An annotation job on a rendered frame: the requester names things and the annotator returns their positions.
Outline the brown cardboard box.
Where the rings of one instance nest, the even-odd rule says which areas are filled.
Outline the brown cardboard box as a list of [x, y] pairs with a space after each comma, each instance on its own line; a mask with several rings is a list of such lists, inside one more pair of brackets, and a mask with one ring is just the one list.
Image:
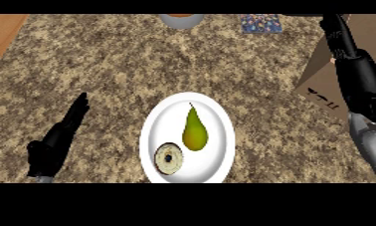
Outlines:
[[[344, 20], [359, 48], [367, 51], [376, 61], [376, 14], [345, 14]], [[341, 95], [326, 38], [319, 40], [295, 91], [326, 112], [348, 121], [348, 107]]]

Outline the pale donut with dark rim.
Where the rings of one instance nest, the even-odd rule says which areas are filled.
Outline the pale donut with dark rim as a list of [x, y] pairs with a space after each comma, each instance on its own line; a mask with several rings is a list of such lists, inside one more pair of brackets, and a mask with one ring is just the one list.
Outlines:
[[173, 175], [183, 167], [185, 154], [180, 147], [171, 143], [164, 143], [155, 152], [155, 166], [161, 174]]

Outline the blue patterned box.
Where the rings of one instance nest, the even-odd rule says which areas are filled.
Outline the blue patterned box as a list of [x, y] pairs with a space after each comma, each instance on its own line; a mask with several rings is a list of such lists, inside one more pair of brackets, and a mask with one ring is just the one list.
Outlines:
[[244, 34], [280, 33], [279, 16], [276, 14], [241, 14], [241, 29]]

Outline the grey bowl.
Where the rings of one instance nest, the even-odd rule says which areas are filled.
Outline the grey bowl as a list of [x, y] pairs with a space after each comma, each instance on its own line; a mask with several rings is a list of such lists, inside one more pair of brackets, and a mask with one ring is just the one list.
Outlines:
[[204, 15], [192, 14], [189, 16], [177, 17], [170, 14], [161, 14], [161, 19], [171, 28], [190, 29], [201, 23]]

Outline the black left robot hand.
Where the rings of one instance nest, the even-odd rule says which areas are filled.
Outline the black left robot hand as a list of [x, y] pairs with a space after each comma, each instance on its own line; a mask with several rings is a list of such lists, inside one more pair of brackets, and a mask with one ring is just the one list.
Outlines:
[[33, 140], [27, 145], [30, 170], [28, 176], [55, 178], [68, 156], [74, 136], [90, 109], [87, 94], [77, 97], [64, 119], [53, 125], [45, 138]]

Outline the green pear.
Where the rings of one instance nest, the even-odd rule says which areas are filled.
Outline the green pear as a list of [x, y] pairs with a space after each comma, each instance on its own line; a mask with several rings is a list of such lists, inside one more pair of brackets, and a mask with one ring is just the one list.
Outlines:
[[208, 141], [205, 126], [198, 117], [196, 109], [190, 108], [188, 112], [188, 122], [183, 132], [183, 143], [189, 150], [199, 151], [204, 149]]

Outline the white oval plate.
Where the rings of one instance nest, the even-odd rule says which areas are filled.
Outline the white oval plate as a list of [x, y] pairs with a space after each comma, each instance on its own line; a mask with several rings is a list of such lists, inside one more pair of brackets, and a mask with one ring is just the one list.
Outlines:
[[140, 159], [152, 183], [221, 183], [235, 158], [235, 130], [208, 96], [185, 92], [165, 98], [146, 118]]

